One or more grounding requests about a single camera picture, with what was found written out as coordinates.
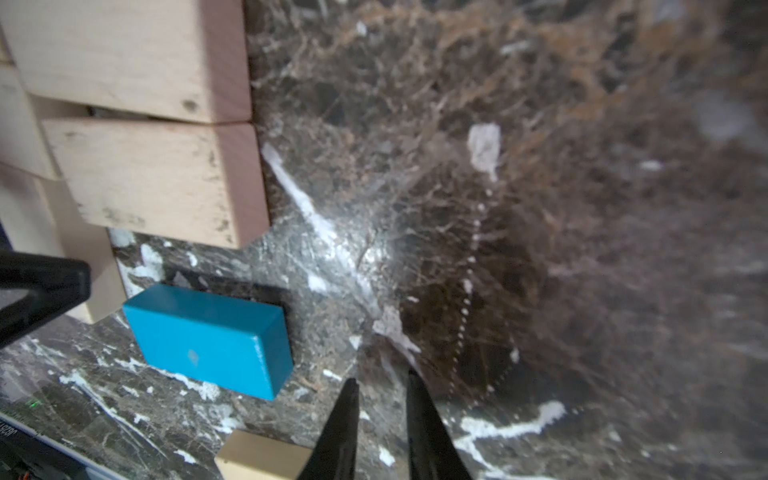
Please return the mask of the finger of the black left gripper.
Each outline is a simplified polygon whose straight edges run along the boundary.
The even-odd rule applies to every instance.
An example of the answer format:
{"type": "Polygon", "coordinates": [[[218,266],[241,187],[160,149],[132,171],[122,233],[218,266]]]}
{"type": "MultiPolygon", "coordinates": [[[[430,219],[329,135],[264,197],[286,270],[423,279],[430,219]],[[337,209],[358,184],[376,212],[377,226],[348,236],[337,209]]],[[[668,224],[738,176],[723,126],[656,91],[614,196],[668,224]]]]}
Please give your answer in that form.
{"type": "Polygon", "coordinates": [[[1,288],[26,292],[1,309],[1,346],[6,347],[87,301],[91,268],[82,260],[3,251],[1,288]]]}

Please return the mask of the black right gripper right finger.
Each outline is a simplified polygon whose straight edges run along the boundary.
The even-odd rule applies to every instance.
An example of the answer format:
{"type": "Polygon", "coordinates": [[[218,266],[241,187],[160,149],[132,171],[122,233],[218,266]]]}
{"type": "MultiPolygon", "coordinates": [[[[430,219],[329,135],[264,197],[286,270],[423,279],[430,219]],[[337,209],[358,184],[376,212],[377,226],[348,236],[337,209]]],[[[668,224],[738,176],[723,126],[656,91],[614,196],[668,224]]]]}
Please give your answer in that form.
{"type": "Polygon", "coordinates": [[[411,479],[472,479],[426,384],[413,368],[408,372],[406,417],[411,479]]]}

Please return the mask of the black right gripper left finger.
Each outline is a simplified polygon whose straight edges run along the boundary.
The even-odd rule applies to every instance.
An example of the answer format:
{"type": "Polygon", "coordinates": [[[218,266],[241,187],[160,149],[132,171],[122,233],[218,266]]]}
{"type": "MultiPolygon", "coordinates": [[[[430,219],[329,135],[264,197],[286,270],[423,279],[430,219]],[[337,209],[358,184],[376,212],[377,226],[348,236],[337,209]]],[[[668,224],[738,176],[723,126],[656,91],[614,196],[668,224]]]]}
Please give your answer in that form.
{"type": "Polygon", "coordinates": [[[359,385],[347,379],[298,480],[353,480],[355,477],[359,385]]]}

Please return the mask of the small teal rectangular block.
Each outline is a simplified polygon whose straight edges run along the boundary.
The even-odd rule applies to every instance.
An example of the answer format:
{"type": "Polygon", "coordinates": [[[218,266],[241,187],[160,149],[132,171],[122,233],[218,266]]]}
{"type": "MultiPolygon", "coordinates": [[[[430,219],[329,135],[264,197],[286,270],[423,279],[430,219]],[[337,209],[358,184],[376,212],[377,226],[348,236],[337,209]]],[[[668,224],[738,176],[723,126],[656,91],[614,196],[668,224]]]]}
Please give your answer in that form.
{"type": "Polygon", "coordinates": [[[123,312],[146,362],[169,373],[272,401],[293,371],[279,306],[156,284],[123,312]]]}

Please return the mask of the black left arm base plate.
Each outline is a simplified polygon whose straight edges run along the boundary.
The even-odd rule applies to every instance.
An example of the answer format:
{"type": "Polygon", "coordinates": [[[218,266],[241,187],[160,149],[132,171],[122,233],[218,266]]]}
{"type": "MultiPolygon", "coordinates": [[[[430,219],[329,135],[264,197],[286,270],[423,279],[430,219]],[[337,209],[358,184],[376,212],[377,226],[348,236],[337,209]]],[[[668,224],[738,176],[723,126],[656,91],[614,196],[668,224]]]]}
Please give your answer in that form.
{"type": "Polygon", "coordinates": [[[1,415],[2,479],[125,479],[75,450],[1,415]]]}

